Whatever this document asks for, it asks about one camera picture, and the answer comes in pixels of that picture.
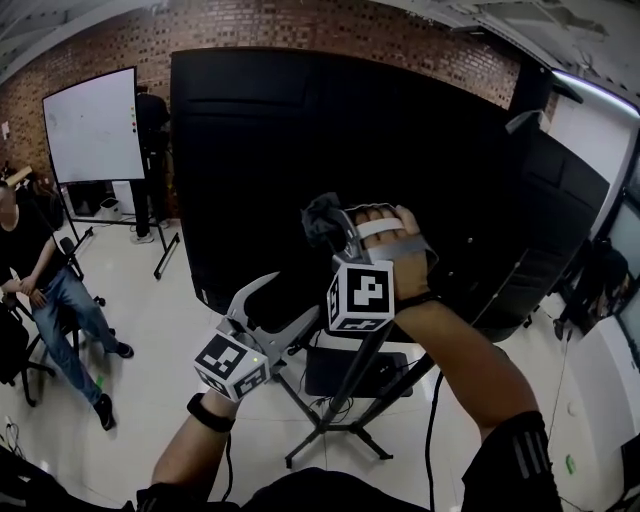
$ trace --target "trash can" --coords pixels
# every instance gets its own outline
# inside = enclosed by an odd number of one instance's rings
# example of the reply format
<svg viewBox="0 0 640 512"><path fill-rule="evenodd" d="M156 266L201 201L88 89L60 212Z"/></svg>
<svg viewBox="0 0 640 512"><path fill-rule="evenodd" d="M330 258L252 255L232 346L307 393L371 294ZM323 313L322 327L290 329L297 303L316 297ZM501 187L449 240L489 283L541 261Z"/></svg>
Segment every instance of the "trash can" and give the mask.
<svg viewBox="0 0 640 512"><path fill-rule="evenodd" d="M108 197L100 203L100 211L102 220L120 220L122 212L120 211L120 203L113 197Z"/></svg>

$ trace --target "person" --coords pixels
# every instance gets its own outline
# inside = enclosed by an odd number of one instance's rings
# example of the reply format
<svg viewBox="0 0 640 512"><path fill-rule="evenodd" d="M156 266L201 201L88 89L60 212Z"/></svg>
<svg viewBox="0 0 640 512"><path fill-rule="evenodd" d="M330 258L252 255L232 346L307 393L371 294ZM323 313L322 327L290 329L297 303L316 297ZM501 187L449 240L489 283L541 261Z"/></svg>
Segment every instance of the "person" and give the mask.
<svg viewBox="0 0 640 512"><path fill-rule="evenodd" d="M367 248L419 233L411 212L396 210L405 229L372 235ZM390 210L368 210L356 223L393 217ZM411 299L428 292L425 253L394 261L395 296ZM456 398L475 420L482 446L463 477L463 511L561 511L547 453L548 439L535 396L518 368L484 336L437 301L400 311L396 324L419 343L446 377ZM210 390L200 404L218 418L233 420L239 404ZM158 460L151 487L138 492L138 510L215 509L207 504L228 433L190 416ZM258 490L242 509L424 510L387 496L339 472L306 469Z"/></svg>
<svg viewBox="0 0 640 512"><path fill-rule="evenodd" d="M169 121L167 105L162 98L148 93L148 87L136 87L136 116L140 150L145 163L145 179L131 181L131 195L136 213L136 232L131 236L134 244L153 242L149 230L147 196L151 197L153 214L162 227L168 227L164 205L164 152L168 134L162 131Z"/></svg>
<svg viewBox="0 0 640 512"><path fill-rule="evenodd" d="M584 319L597 299L598 317L603 315L605 303L612 312L617 299L629 288L628 272L629 263L612 247L611 240L596 240L575 291L560 316L553 321L556 338L562 341L567 320L579 322Z"/></svg>
<svg viewBox="0 0 640 512"><path fill-rule="evenodd" d="M12 277L10 269L19 279ZM4 181L0 181L0 283L4 293L29 297L33 319L51 358L93 405L102 427L112 428L111 399L91 379L63 335L60 306L74 310L80 327L99 339L105 352L129 359L133 349L109 331L100 307L67 265L37 206L32 201L16 204L15 192Z"/></svg>

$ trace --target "brick wall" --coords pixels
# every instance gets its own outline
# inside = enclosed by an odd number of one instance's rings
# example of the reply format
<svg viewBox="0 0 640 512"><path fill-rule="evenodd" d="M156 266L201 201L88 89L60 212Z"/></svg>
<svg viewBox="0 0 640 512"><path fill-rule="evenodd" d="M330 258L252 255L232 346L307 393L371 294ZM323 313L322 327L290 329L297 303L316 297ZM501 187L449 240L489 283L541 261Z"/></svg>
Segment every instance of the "brick wall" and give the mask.
<svg viewBox="0 0 640 512"><path fill-rule="evenodd" d="M367 0L173 0L136 10L77 34L0 86L0 161L50 172L42 98L120 67L138 66L139 82L169 100L170 55L221 46L302 48L351 55L410 69L502 107L519 64L446 27Z"/></svg>

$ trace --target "forearm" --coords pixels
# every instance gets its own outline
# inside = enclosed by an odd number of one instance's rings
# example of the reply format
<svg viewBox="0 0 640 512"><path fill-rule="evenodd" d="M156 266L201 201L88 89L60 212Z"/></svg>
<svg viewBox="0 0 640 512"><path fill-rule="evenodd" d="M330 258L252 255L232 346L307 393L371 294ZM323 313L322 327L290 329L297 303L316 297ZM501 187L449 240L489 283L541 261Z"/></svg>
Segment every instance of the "forearm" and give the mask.
<svg viewBox="0 0 640 512"><path fill-rule="evenodd" d="M49 240L47 240L47 243L44 244L42 251L40 251L38 262L31 272L31 275L36 280L40 277L42 272L44 272L44 269L47 268L47 265L49 264L49 261L51 261L51 257L53 256L53 253L56 252L56 249L57 246L55 240L53 239L53 237L49 238Z"/></svg>
<svg viewBox="0 0 640 512"><path fill-rule="evenodd" d="M238 404L209 391L202 399L209 412L234 419ZM206 500L218 473L229 434L221 434L189 416L164 451L153 471L152 483L179 485Z"/></svg>
<svg viewBox="0 0 640 512"><path fill-rule="evenodd" d="M520 370L484 336L442 304L401 311L396 323L440 367L483 437L503 421L538 406Z"/></svg>
<svg viewBox="0 0 640 512"><path fill-rule="evenodd" d="M2 291L4 293L18 293L20 291L20 283L15 279L9 279L2 285Z"/></svg>

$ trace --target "black backdrop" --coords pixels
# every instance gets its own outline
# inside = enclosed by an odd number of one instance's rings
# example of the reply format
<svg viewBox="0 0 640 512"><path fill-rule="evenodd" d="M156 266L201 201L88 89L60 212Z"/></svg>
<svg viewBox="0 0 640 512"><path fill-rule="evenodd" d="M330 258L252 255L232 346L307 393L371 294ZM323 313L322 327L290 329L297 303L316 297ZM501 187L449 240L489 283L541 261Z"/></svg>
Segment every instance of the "black backdrop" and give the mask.
<svg viewBox="0 0 640 512"><path fill-rule="evenodd" d="M608 188L539 130L508 135L500 107L350 57L174 53L171 111L196 294L225 312L240 287L286 269L294 276L286 291L262 301L265 322L279 316L272 327L324 303L326 266L309 263L319 256L300 223L300 209L322 192L412 209L440 255L432 287L498 340L552 287Z"/></svg>

